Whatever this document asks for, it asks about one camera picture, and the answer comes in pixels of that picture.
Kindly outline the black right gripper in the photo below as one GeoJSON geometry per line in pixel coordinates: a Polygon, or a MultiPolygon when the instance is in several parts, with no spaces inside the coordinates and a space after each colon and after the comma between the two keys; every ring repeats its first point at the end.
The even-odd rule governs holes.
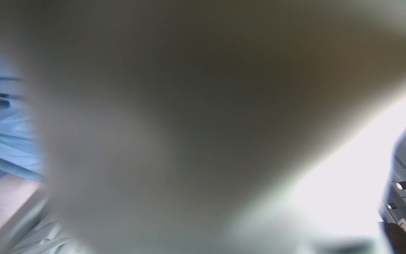
{"type": "Polygon", "coordinates": [[[406,133],[396,141],[385,193],[379,208],[379,223],[391,254],[406,252],[406,133]]]}

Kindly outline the mint green umbrella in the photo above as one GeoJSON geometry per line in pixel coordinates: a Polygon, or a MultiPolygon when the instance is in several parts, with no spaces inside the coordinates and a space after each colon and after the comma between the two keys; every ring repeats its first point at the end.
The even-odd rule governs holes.
{"type": "Polygon", "coordinates": [[[33,229],[14,244],[9,254],[90,254],[54,214],[42,217],[33,229]]]}

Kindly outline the blue umbrella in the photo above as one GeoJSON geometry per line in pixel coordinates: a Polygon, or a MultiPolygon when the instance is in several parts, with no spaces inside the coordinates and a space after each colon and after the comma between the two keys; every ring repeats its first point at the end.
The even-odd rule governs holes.
{"type": "Polygon", "coordinates": [[[1,57],[1,177],[43,182],[42,149],[19,73],[1,57]]]}

